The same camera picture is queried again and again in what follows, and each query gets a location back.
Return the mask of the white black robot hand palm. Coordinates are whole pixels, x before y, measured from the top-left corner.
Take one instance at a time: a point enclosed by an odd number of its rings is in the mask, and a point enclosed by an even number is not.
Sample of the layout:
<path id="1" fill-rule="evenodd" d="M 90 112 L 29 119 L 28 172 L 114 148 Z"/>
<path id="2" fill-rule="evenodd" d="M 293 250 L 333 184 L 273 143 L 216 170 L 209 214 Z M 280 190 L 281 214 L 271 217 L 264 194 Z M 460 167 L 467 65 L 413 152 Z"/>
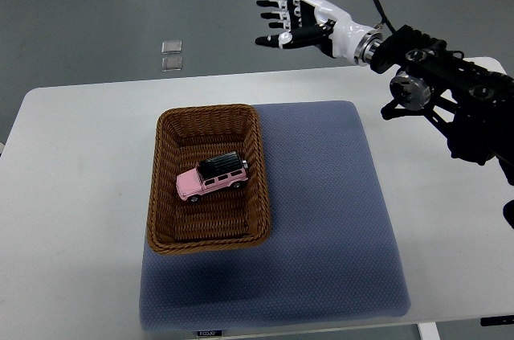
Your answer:
<path id="1" fill-rule="evenodd" d="M 301 28 L 325 27 L 316 46 L 332 58 L 365 63 L 365 52 L 376 39 L 376 30 L 353 21 L 342 8 L 326 0 L 295 0 L 295 16 Z"/>

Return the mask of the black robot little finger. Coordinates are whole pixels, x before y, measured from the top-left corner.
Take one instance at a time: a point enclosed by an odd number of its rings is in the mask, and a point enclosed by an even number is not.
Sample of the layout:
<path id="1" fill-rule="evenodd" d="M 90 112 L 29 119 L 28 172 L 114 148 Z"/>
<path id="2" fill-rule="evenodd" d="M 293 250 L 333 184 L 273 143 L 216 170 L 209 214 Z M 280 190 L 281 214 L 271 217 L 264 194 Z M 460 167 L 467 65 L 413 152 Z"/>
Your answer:
<path id="1" fill-rule="evenodd" d="M 282 29 L 282 30 L 292 30 L 297 29 L 300 27 L 300 24 L 297 22 L 285 22 L 285 21 L 279 21 L 279 22 L 270 22 L 268 23 L 268 26 L 271 29 Z"/>

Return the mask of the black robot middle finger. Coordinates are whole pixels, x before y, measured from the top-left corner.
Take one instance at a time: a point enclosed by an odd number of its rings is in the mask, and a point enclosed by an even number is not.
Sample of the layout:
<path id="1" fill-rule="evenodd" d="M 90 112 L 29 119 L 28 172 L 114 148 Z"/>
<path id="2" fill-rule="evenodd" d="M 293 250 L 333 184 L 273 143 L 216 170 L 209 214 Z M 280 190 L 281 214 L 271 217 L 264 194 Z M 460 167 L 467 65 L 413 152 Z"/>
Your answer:
<path id="1" fill-rule="evenodd" d="M 299 6 L 293 0 L 258 0 L 258 6 L 276 8 L 277 10 L 297 10 Z"/>

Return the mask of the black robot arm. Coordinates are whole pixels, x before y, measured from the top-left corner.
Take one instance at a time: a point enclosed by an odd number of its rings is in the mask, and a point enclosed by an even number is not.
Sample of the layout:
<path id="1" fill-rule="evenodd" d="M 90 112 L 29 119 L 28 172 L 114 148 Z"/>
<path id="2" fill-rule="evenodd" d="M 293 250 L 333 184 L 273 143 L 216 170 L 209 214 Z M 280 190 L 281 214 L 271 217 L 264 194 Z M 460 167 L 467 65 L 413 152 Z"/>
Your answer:
<path id="1" fill-rule="evenodd" d="M 513 78 L 467 61 L 462 51 L 413 27 L 394 28 L 379 0 L 373 26 L 326 0 L 258 0 L 276 35 L 255 39 L 262 47 L 316 47 L 333 59 L 369 66 L 377 74 L 397 66 L 385 120 L 425 117 L 447 140 L 453 158 L 480 166 L 497 158 L 513 182 Z"/>

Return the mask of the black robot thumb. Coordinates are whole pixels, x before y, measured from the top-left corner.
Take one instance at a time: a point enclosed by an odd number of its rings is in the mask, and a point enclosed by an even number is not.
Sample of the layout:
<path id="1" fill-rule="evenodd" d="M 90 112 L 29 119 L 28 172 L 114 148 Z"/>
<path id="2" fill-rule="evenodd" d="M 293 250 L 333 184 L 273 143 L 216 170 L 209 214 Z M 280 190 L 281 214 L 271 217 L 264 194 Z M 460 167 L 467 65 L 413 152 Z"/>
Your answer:
<path id="1" fill-rule="evenodd" d="M 280 33 L 279 35 L 261 36 L 255 44 L 262 47 L 279 49 L 297 49 L 317 45 L 324 39 L 324 27 L 300 27 Z"/>

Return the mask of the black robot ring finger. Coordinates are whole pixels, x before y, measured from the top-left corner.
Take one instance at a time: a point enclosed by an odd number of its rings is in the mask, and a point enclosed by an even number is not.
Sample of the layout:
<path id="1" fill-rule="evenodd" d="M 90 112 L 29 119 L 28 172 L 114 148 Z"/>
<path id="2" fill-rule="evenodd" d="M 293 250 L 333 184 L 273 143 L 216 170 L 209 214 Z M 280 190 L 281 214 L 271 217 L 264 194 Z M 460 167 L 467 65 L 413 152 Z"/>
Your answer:
<path id="1" fill-rule="evenodd" d="M 298 18 L 294 14 L 290 14 L 285 11 L 272 11 L 272 12 L 264 12 L 260 14 L 261 18 L 281 22 L 297 22 Z"/>

